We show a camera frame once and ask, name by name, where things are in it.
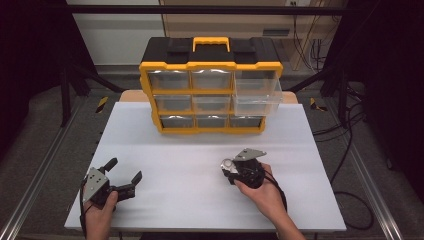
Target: white tabletop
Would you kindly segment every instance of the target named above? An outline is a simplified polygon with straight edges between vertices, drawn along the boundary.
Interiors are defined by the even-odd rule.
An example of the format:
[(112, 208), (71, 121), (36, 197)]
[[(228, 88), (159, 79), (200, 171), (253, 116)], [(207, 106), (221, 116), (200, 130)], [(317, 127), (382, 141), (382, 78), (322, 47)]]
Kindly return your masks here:
[[(244, 148), (267, 152), (259, 161), (272, 166), (284, 190), (288, 212), (302, 231), (344, 231), (333, 191), (300, 104), (280, 104), (261, 134), (160, 134), (149, 103), (115, 104), (91, 163), (111, 184), (128, 184), (141, 170), (136, 197), (118, 203), (112, 228), (122, 231), (275, 231), (220, 164)], [(66, 228), (81, 229), (77, 196)]]

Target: yellow storage organizer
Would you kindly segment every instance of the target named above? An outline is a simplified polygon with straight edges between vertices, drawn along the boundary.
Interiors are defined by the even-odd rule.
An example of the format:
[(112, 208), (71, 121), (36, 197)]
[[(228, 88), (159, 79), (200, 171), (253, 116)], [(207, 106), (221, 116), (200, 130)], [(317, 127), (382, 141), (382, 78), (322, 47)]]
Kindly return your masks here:
[(260, 133), (282, 98), (270, 38), (151, 38), (139, 69), (161, 133)]

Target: wire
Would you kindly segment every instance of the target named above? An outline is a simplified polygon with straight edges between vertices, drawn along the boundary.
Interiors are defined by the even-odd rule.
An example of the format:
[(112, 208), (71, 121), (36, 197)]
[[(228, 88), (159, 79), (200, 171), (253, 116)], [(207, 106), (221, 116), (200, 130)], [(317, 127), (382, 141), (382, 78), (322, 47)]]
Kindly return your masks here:
[(374, 214), (372, 209), (368, 206), (368, 204), (360, 197), (356, 196), (355, 194), (349, 193), (349, 192), (344, 192), (344, 191), (335, 191), (334, 192), (335, 195), (348, 195), (350, 197), (353, 197), (355, 199), (357, 199), (358, 201), (360, 201), (362, 204), (364, 204), (364, 206), (366, 207), (366, 209), (368, 210), (369, 214), (370, 214), (370, 222), (366, 225), (366, 226), (355, 226), (352, 225), (350, 223), (348, 223), (347, 221), (344, 221), (345, 224), (351, 228), (357, 229), (357, 230), (368, 230), (370, 229), (373, 225), (374, 225)]
[[(356, 120), (356, 121), (353, 122), (352, 127), (355, 126), (356, 124), (358, 124), (359, 121), (361, 121), (364, 118), (363, 114), (364, 114), (364, 112), (362, 111), (362, 112), (356, 114), (355, 116), (353, 116), (351, 119), (348, 120), (348, 121), (353, 121), (357, 116), (362, 115), (358, 120)], [(333, 139), (336, 139), (336, 138), (338, 138), (340, 136), (345, 135), (348, 131), (349, 130), (345, 130), (343, 133), (338, 134), (338, 135), (336, 135), (334, 137), (331, 137), (329, 139), (323, 139), (323, 140), (315, 140), (315, 142), (328, 142), (328, 141), (331, 141)]]
[[(339, 165), (337, 166), (336, 171), (334, 172), (333, 176), (331, 177), (331, 180), (330, 180), (330, 184), (331, 185), (333, 185), (334, 179), (336, 178), (336, 176), (339, 173), (341, 167), (343, 166), (343, 163), (346, 161), (346, 156), (349, 153), (350, 146), (352, 145), (353, 130), (352, 130), (351, 119), (353, 119), (353, 118), (350, 118), (350, 114), (352, 113), (352, 110), (356, 106), (359, 106), (361, 104), (362, 104), (362, 102), (355, 103), (354, 105), (352, 105), (352, 107), (350, 107), (350, 109), (348, 111), (348, 119), (349, 119), (349, 121), (347, 121), (347, 124), (348, 124), (348, 131), (349, 131), (349, 134), (350, 134), (350, 138), (349, 138), (349, 142), (348, 142), (347, 147), (346, 147), (346, 151), (344, 152), (343, 157), (342, 157)], [(371, 208), (368, 206), (368, 204), (363, 199), (361, 199), (360, 197), (356, 196), (355, 194), (352, 194), (352, 193), (349, 193), (349, 192), (344, 192), (344, 191), (334, 191), (334, 194), (344, 194), (344, 195), (348, 195), (348, 196), (351, 196), (351, 197), (359, 200), (362, 204), (365, 205), (365, 207), (367, 208), (368, 212), (370, 213), (371, 220), (370, 220), (370, 222), (366, 226), (364, 226), (364, 227), (363, 226), (355, 226), (355, 225), (353, 225), (351, 223), (348, 223), (345, 220), (344, 222), (345, 222), (345, 224), (347, 226), (349, 226), (351, 228), (354, 228), (354, 229), (357, 229), (357, 230), (368, 230), (368, 229), (370, 229), (374, 225), (374, 215), (373, 215), (373, 212), (372, 212)]]
[[(348, 111), (348, 119), (350, 119), (350, 113), (352, 112), (352, 110), (353, 110), (356, 106), (359, 106), (360, 104), (362, 104), (362, 102), (355, 103), (355, 104), (354, 104), (354, 105), (353, 105), (353, 106), (349, 109), (349, 111)], [(349, 134), (350, 134), (349, 142), (348, 142), (348, 144), (347, 144), (347, 147), (346, 147), (346, 150), (345, 150), (345, 152), (344, 152), (344, 154), (343, 154), (343, 157), (342, 157), (342, 159), (341, 159), (341, 161), (340, 161), (339, 165), (337, 166), (336, 171), (334, 172), (333, 176), (331, 177), (330, 184), (333, 184), (334, 179), (336, 178), (337, 174), (338, 174), (338, 173), (339, 173), (339, 171), (340, 171), (340, 168), (343, 166), (343, 163), (344, 163), (344, 162), (345, 162), (345, 160), (346, 160), (346, 156), (347, 156), (347, 154), (349, 153), (350, 145), (352, 145), (352, 140), (353, 140), (352, 126), (351, 126), (350, 121), (347, 121), (347, 123), (348, 123), (348, 130), (349, 130)]]

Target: hand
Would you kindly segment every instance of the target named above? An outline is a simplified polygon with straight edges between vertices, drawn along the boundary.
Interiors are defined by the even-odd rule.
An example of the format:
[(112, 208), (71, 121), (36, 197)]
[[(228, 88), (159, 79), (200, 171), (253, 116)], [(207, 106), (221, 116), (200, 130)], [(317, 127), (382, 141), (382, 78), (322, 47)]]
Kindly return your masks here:
[[(272, 175), (271, 166), (265, 163), (261, 164), (265, 171)], [(259, 211), (274, 224), (279, 239), (305, 239), (287, 214), (277, 187), (269, 180), (265, 179), (262, 186), (257, 189), (249, 188), (244, 183), (237, 180), (235, 180), (234, 183), (244, 195), (248, 196), (256, 204)]]
[[(261, 164), (265, 171), (272, 174), (270, 165), (265, 163)], [(271, 221), (278, 217), (276, 216), (277, 213), (279, 215), (287, 214), (283, 205), (283, 200), (281, 199), (280, 192), (267, 179), (265, 179), (262, 186), (257, 189), (249, 188), (244, 183), (237, 180), (235, 180), (234, 183), (244, 195), (248, 196), (256, 204), (259, 211)]]
[(113, 191), (109, 194), (103, 208), (97, 207), (91, 201), (84, 204), (87, 240), (105, 240), (109, 238), (112, 213), (117, 201), (118, 192)]

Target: black cable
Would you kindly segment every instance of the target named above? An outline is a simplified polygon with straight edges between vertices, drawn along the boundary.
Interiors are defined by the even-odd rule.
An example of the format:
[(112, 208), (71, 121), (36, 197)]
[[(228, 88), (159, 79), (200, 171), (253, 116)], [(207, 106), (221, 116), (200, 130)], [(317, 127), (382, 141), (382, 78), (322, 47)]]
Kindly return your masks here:
[[(348, 121), (355, 119), (360, 114), (363, 114), (363, 111), (360, 112), (360, 113), (355, 114), (351, 119), (348, 119)], [(332, 132), (332, 131), (340, 128), (340, 127), (342, 127), (342, 125), (340, 123), (339, 124), (335, 124), (334, 126), (332, 126), (330, 128), (314, 131), (314, 132), (312, 132), (312, 135), (318, 136), (318, 135), (327, 134), (327, 133), (330, 133), (330, 132)]]
[(350, 197), (355, 198), (356, 200), (360, 201), (362, 204), (365, 205), (365, 207), (367, 208), (367, 210), (370, 214), (371, 220), (366, 226), (355, 226), (355, 225), (348, 223), (347, 221), (344, 221), (347, 226), (354, 228), (354, 229), (357, 229), (357, 230), (368, 230), (374, 225), (374, 213), (373, 213), (372, 209), (368, 206), (368, 204), (362, 198), (356, 196), (355, 194), (352, 194), (352, 193), (349, 193), (349, 192), (344, 192), (344, 191), (335, 191), (334, 194), (335, 195), (337, 195), (337, 194), (348, 195)]
[(297, 53), (299, 54), (300, 58), (302, 59), (303, 63), (306, 65), (306, 67), (312, 68), (312, 66), (309, 65), (308, 61), (306, 61), (306, 57), (303, 54), (303, 47), (302, 47), (302, 44), (300, 42), (299, 36), (297, 35), (296, 20), (297, 20), (297, 15), (293, 15), (293, 43), (294, 43), (294, 47), (296, 48)]
[[(330, 180), (330, 184), (331, 185), (333, 185), (334, 179), (336, 178), (336, 176), (339, 173), (341, 167), (343, 166), (343, 163), (346, 160), (346, 156), (349, 153), (350, 146), (352, 145), (353, 130), (352, 130), (352, 124), (351, 124), (351, 121), (350, 121), (350, 119), (351, 119), (350, 118), (350, 114), (352, 113), (352, 110), (356, 106), (359, 106), (361, 104), (362, 104), (362, 102), (355, 103), (354, 105), (352, 105), (352, 107), (350, 107), (350, 109), (348, 111), (348, 119), (349, 119), (349, 121), (347, 121), (347, 124), (348, 124), (348, 131), (349, 131), (349, 134), (350, 134), (350, 138), (349, 138), (349, 142), (348, 142), (347, 147), (346, 147), (346, 151), (344, 152), (343, 157), (342, 157), (339, 165), (337, 166), (336, 171), (334, 172), (333, 176), (331, 177), (331, 180)], [(370, 212), (371, 220), (370, 220), (370, 223), (367, 224), (365, 227), (355, 226), (353, 224), (348, 223), (347, 221), (344, 221), (347, 226), (349, 226), (351, 228), (354, 228), (354, 229), (357, 229), (357, 230), (368, 230), (368, 229), (370, 229), (373, 226), (373, 224), (374, 224), (374, 215), (373, 215), (373, 212), (372, 212), (371, 208), (368, 206), (368, 204), (363, 199), (361, 199), (360, 197), (356, 196), (355, 194), (348, 193), (348, 192), (343, 192), (343, 191), (334, 191), (334, 194), (345, 194), (345, 195), (351, 196), (351, 197), (359, 200), (361, 203), (363, 203), (365, 205), (365, 207), (367, 208), (367, 210)]]
[[(360, 113), (356, 114), (355, 116), (353, 116), (353, 117), (352, 117), (352, 119), (349, 119), (348, 121), (352, 121), (352, 120), (354, 120), (357, 116), (359, 116), (359, 115), (361, 115), (361, 114), (364, 114), (364, 112), (362, 111), (362, 112), (360, 112)], [(358, 123), (359, 123), (359, 121), (361, 121), (363, 118), (364, 118), (364, 117), (363, 117), (363, 116), (361, 116), (361, 118), (359, 118), (358, 120), (354, 121), (354, 122), (353, 122), (353, 124), (352, 124), (352, 127), (353, 127), (353, 126), (355, 126), (356, 124), (358, 124)], [(340, 137), (340, 136), (345, 135), (348, 131), (349, 131), (349, 130), (345, 130), (343, 133), (341, 133), (341, 134), (339, 134), (339, 135), (336, 135), (336, 136), (331, 137), (331, 138), (328, 138), (328, 139), (315, 140), (315, 142), (328, 142), (328, 141), (331, 141), (331, 140), (333, 140), (333, 139), (336, 139), (336, 138), (338, 138), (338, 137)]]
[[(349, 111), (348, 111), (348, 117), (347, 117), (347, 119), (350, 119), (350, 113), (352, 112), (352, 110), (353, 110), (356, 106), (358, 106), (358, 105), (360, 105), (360, 104), (362, 104), (362, 102), (355, 103), (354, 105), (352, 105), (352, 107), (351, 107), (351, 108), (349, 109)], [(350, 145), (352, 145), (352, 139), (353, 139), (352, 126), (351, 126), (350, 121), (347, 121), (347, 123), (348, 123), (348, 130), (349, 130), (349, 134), (350, 134), (349, 142), (348, 142), (348, 144), (347, 144), (346, 151), (344, 152), (343, 157), (342, 157), (342, 159), (341, 159), (341, 161), (340, 161), (339, 165), (338, 165), (338, 166), (337, 166), (337, 168), (336, 168), (336, 171), (334, 172), (333, 176), (331, 177), (330, 184), (333, 184), (334, 179), (336, 178), (337, 174), (338, 174), (338, 173), (339, 173), (339, 171), (340, 171), (340, 168), (343, 166), (343, 163), (344, 163), (344, 162), (345, 162), (345, 160), (346, 160), (346, 156), (347, 156), (347, 154), (349, 153)]]
[(270, 177), (266, 176), (266, 175), (265, 175), (265, 179), (267, 179), (270, 183), (272, 183), (277, 188), (277, 190), (280, 192), (281, 200), (283, 201), (284, 208), (287, 211), (288, 208), (287, 208), (286, 195), (284, 194), (284, 191), (281, 189), (281, 187), (278, 185), (278, 182), (275, 180), (274, 176), (272, 176), (272, 175), (270, 175), (270, 176), (272, 177), (272, 179)]

